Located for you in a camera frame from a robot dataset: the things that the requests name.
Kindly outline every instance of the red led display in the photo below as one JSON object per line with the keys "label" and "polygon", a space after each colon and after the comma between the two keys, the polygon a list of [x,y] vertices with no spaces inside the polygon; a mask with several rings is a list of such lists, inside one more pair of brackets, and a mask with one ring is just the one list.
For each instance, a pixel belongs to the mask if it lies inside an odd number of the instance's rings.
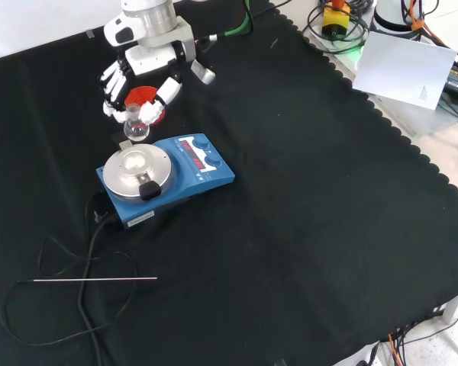
{"label": "red led display", "polygon": [[185,140],[180,141],[180,143],[182,144],[183,148],[187,151],[189,156],[193,159],[193,162],[195,163],[195,165],[197,165],[197,168],[200,170],[205,169],[204,163],[201,162],[200,159],[197,157],[197,154],[195,154],[195,151],[193,151],[190,144],[187,143]]}
{"label": "red led display", "polygon": [[197,168],[199,168],[199,169],[205,168],[204,165],[202,164],[202,162],[199,159],[193,159],[193,161],[195,162],[195,165],[197,165]]}

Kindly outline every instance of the white paper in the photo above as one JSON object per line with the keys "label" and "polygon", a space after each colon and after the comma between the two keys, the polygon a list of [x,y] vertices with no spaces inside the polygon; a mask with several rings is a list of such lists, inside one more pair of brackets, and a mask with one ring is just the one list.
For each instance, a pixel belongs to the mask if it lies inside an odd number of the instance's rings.
{"label": "white paper", "polygon": [[370,32],[353,88],[435,109],[456,51]]}

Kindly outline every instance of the small glass vial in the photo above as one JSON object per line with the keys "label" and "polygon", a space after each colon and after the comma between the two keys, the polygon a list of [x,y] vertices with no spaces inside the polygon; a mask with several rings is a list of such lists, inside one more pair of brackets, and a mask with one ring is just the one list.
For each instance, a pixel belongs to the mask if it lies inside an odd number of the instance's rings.
{"label": "small glass vial", "polygon": [[124,122],[125,136],[137,143],[146,139],[147,135],[150,134],[150,126],[139,119],[140,106],[129,104],[125,111],[127,115],[127,120]]}

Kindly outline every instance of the black cloth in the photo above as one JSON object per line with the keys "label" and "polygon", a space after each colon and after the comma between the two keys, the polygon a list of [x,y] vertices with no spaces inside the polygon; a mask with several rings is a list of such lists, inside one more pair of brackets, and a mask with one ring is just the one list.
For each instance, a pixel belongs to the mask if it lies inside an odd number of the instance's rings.
{"label": "black cloth", "polygon": [[[240,4],[179,10],[198,37],[234,26]],[[95,34],[0,59],[0,295],[38,276],[47,235],[85,252],[82,207],[118,130],[96,78],[116,53]],[[458,294],[457,189],[291,22],[270,13],[207,56],[216,82],[203,86],[186,66],[182,95],[149,141],[205,133],[237,177],[101,236],[98,254],[122,249],[140,275],[159,277],[101,333],[106,364],[332,365]],[[129,273],[106,259],[92,276]],[[36,342],[81,329],[76,290],[21,288],[11,324]],[[87,291],[101,323],[128,288]],[[91,363],[89,337],[25,348],[0,328],[1,365]]]}

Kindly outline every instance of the yellow device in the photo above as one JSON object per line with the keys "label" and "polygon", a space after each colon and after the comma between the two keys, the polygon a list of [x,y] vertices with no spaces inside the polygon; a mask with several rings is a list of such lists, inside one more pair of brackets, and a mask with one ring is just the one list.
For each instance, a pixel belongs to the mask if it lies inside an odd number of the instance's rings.
{"label": "yellow device", "polygon": [[[347,4],[338,7],[350,13],[350,7]],[[341,11],[335,11],[332,8],[324,8],[324,23],[322,24],[322,35],[334,38],[338,35],[345,36],[348,31],[350,16]]]}

